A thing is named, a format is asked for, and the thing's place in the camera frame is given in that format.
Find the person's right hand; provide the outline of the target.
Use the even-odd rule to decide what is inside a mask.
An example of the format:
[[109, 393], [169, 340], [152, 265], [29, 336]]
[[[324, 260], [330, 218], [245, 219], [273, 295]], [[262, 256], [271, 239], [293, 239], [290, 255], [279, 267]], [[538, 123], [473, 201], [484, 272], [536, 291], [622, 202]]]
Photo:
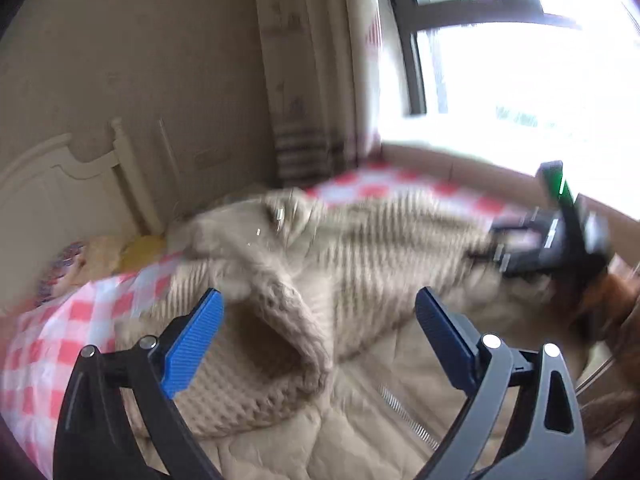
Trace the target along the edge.
[[590, 319], [593, 337], [614, 353], [639, 351], [639, 266], [615, 257], [584, 291], [579, 314]]

